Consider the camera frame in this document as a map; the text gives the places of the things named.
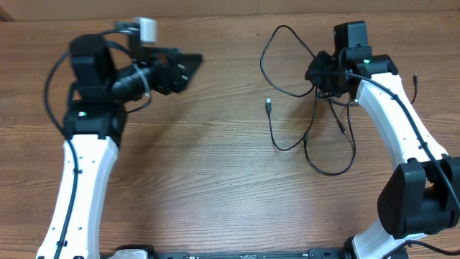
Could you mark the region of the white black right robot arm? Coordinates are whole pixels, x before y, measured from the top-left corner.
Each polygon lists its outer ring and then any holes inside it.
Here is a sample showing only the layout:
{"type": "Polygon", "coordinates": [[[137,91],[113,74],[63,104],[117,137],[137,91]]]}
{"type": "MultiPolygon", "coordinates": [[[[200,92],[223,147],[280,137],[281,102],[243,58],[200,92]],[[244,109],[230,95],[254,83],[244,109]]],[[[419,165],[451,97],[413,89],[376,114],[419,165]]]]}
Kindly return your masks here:
{"type": "Polygon", "coordinates": [[[459,158],[423,125],[388,55],[373,55],[365,22],[333,29],[335,52],[320,51],[305,79],[327,96],[348,93],[371,117],[393,174],[377,200],[377,220],[345,242],[345,258],[407,258],[406,248],[459,223],[459,158]]]}

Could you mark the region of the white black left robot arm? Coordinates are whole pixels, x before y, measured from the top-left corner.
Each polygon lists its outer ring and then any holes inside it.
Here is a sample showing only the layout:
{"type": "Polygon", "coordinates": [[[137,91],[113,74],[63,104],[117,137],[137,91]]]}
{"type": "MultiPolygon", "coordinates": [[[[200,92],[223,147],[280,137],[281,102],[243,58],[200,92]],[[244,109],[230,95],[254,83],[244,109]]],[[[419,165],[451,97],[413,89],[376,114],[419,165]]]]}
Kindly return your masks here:
{"type": "Polygon", "coordinates": [[[126,103],[151,91],[180,93],[203,56],[137,42],[126,49],[98,33],[75,38],[63,57],[70,59],[76,80],[57,125],[64,137],[63,177],[37,257],[100,258],[101,215],[130,113],[126,103]]]}

